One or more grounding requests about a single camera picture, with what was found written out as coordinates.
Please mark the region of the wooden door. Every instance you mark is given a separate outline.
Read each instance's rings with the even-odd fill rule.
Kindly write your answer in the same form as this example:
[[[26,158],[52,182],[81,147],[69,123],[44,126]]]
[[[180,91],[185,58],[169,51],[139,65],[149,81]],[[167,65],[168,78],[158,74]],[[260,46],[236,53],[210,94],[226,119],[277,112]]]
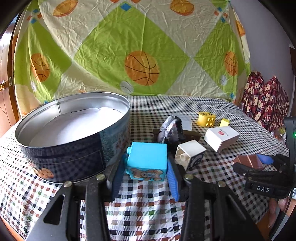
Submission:
[[[17,39],[14,37],[15,26],[16,20],[13,20],[1,37],[1,136],[20,119],[13,78],[13,54]]]

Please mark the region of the yellow face toy block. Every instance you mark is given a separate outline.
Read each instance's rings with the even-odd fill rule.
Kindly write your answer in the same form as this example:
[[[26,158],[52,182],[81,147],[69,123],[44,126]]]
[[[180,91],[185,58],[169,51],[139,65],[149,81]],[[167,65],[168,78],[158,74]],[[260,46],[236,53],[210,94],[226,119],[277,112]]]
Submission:
[[[215,114],[200,111],[200,112],[198,112],[198,115],[199,116],[196,121],[196,124],[198,126],[212,128],[215,125],[215,119],[216,119]]]

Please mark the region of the checkered tablecloth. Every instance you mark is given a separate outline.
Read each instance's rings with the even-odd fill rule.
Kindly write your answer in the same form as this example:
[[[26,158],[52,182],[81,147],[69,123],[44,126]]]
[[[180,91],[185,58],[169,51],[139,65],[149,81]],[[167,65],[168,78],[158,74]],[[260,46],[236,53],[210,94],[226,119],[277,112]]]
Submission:
[[[213,98],[181,96],[131,96],[130,139],[149,142],[152,131],[171,114],[196,120],[198,112],[215,114],[217,121],[229,119],[239,140],[219,153],[208,148],[192,173],[202,181],[224,181],[239,198],[249,215],[259,222],[268,211],[269,199],[246,192],[244,179],[234,173],[238,155],[282,154],[287,147],[270,132],[244,114],[236,105]],[[60,185],[45,182],[32,170],[15,140],[11,128],[1,137],[1,218],[16,234],[26,238]],[[119,197],[106,204],[112,240],[178,240],[181,234],[183,202],[171,197],[167,181],[149,182],[124,176]]]

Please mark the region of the red plaid bear cloth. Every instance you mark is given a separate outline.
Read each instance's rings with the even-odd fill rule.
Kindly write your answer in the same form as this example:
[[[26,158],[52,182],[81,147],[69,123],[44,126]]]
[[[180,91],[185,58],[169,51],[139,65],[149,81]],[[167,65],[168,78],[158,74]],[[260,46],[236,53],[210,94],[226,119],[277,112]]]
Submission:
[[[290,104],[278,78],[264,82],[258,71],[248,76],[241,103],[242,111],[269,132],[283,126]]]

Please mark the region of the copper rectangular box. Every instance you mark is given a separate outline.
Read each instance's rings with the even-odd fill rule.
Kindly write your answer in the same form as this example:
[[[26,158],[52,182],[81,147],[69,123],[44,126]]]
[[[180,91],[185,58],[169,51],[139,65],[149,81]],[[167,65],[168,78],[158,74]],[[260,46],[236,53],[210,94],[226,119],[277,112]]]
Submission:
[[[239,155],[233,162],[243,164],[244,166],[254,168],[256,170],[263,170],[264,168],[264,165],[256,155]]]

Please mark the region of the clear plastic box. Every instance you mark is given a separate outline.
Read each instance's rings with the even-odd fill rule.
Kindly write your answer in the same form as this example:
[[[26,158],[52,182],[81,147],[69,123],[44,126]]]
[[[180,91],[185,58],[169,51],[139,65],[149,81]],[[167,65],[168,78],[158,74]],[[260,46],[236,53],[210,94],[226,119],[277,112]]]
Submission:
[[[185,131],[192,130],[192,119],[189,115],[176,114],[176,116],[181,120],[183,130]]]

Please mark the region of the white cardboard box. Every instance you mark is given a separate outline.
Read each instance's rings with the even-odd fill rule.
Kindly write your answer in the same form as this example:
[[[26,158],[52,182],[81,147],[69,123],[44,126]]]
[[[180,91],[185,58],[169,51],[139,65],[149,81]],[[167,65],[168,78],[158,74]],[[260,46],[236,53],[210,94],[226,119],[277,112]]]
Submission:
[[[204,136],[204,141],[215,151],[220,152],[236,143],[240,133],[230,126],[209,128]]]

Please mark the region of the blue toy block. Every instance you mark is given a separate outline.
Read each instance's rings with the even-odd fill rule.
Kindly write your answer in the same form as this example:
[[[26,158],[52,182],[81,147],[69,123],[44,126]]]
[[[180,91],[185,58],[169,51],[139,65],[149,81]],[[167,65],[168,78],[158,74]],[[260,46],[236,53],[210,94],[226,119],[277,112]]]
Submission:
[[[166,144],[133,142],[126,153],[125,170],[131,179],[165,180],[168,160]]]

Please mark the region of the brass door knob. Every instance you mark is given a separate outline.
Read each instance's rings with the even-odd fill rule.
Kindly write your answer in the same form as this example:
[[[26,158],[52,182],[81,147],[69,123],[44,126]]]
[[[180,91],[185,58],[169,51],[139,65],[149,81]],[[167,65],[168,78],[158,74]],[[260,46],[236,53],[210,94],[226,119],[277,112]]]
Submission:
[[[6,89],[6,81],[3,80],[2,82],[0,82],[0,91],[5,91]]]

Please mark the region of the white toy block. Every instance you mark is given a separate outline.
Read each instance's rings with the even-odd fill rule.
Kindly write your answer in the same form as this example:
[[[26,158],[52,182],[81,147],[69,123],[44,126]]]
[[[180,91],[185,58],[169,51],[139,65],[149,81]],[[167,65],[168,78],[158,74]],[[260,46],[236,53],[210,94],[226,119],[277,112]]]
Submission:
[[[201,163],[205,152],[205,147],[196,140],[191,140],[178,145],[175,161],[185,170],[192,170]]]

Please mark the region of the round metal tin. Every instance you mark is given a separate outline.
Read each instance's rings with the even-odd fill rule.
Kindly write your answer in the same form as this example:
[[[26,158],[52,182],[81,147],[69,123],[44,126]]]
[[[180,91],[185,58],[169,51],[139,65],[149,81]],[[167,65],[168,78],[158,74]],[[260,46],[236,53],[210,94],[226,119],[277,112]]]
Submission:
[[[62,97],[27,114],[15,138],[43,180],[80,181],[103,172],[126,151],[130,102],[110,92]]]

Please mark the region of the small yellow block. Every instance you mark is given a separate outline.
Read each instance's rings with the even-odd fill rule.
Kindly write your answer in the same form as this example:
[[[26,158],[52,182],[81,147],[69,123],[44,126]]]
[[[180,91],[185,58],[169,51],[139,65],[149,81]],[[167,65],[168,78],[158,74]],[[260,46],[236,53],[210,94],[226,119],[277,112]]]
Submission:
[[[226,118],[222,118],[220,122],[220,127],[229,126],[230,120]]]

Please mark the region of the basketball pattern sheet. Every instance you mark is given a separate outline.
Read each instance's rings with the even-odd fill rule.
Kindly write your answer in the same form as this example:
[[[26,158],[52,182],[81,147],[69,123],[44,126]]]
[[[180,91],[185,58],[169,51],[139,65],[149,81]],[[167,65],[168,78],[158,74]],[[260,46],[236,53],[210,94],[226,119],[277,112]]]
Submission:
[[[230,1],[32,1],[13,43],[21,115],[91,91],[239,104],[250,74]]]

